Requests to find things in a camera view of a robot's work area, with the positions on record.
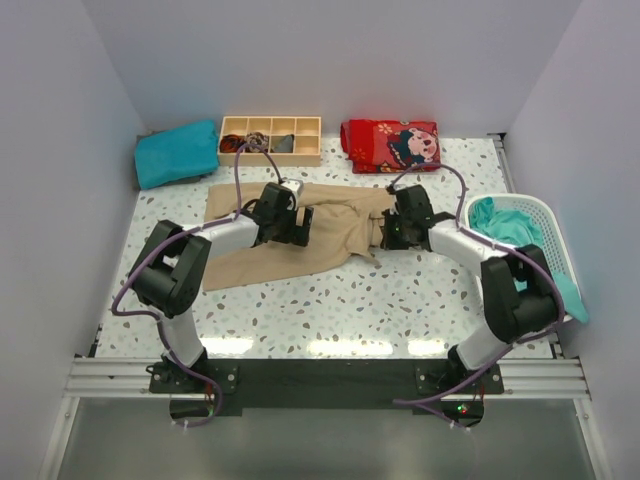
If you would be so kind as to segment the beige t shirt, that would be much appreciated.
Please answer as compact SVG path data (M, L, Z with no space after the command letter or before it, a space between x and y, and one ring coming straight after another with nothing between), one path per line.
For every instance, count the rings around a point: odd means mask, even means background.
M323 273L353 255L371 261L370 249L382 243L383 212L393 205L393 197L383 188L307 183L300 206L313 209L308 245L270 241L214 258L205 269L202 289L214 291Z

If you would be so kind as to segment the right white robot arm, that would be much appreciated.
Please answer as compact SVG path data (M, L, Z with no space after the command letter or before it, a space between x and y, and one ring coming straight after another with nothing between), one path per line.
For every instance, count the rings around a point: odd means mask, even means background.
M452 390L469 392L480 382L480 370L517 341L564 320L563 298L540 247L496 242L464 227L451 213L436 213L420 185L390 185L387 192L393 206L383 212L383 249L438 254L480 280L484 322L447 353L445 379Z

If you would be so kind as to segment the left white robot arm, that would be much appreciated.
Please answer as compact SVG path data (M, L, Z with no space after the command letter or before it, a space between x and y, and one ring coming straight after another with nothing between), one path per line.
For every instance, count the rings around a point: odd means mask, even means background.
M207 264L268 242L307 246L313 209L306 207L297 223L303 191L300 180L270 182L258 198L219 220L191 228L168 220L156 224L124 289L148 307L144 313L156 321L164 357L174 366L171 378L183 391L213 383L192 312Z

